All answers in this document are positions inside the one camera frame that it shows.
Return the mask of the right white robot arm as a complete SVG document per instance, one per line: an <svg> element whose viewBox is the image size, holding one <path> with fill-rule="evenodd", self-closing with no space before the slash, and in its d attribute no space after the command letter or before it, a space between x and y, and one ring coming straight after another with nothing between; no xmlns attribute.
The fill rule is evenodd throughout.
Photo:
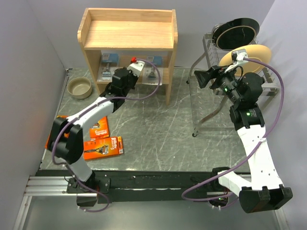
<svg viewBox="0 0 307 230"><path fill-rule="evenodd" d="M219 66L194 72L201 89L213 81L210 89L221 89L232 102L230 118L244 146L251 176L248 181L231 169L213 169L210 185L215 191L225 187L238 196L246 213L278 210L293 198L293 192L284 186L276 171L264 118L257 104L265 80L253 72L242 74L240 78L236 78L235 73L236 69Z"/></svg>

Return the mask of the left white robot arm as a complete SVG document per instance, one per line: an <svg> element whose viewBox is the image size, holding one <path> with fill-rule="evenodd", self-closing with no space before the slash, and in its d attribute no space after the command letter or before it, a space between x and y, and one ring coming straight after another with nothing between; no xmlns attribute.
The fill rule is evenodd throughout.
<svg viewBox="0 0 307 230"><path fill-rule="evenodd" d="M142 72L132 65L117 69L105 91L77 114L56 118L50 132L47 149L52 152L56 165L66 164L79 179L78 187L88 193L95 187L93 171L83 158L83 131L88 130L100 118L118 110L129 91L135 88Z"/></svg>

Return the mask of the blue razor blister pack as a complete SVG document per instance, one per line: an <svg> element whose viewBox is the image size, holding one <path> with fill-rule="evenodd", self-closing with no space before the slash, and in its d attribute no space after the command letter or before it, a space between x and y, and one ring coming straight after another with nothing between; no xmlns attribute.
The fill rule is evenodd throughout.
<svg viewBox="0 0 307 230"><path fill-rule="evenodd" d="M160 82L160 85L163 84L163 58L161 56L147 56L147 61L153 63L160 73L160 80L156 69L148 63L145 63L142 75L142 84L146 85L157 85Z"/></svg>
<svg viewBox="0 0 307 230"><path fill-rule="evenodd" d="M119 65L119 55L117 53L103 53L98 70L97 81L112 81L112 76Z"/></svg>

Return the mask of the wooden two-tier shelf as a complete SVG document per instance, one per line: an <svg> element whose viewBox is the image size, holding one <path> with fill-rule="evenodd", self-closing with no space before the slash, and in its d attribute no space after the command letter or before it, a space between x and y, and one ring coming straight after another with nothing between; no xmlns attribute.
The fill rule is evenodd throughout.
<svg viewBox="0 0 307 230"><path fill-rule="evenodd" d="M77 32L78 43L99 92L107 82L98 82L102 51L124 51L119 65L127 64L141 51L141 58L150 52L167 52L163 57L165 102L170 103L175 66L178 30L176 11L154 9L87 8Z"/></svg>

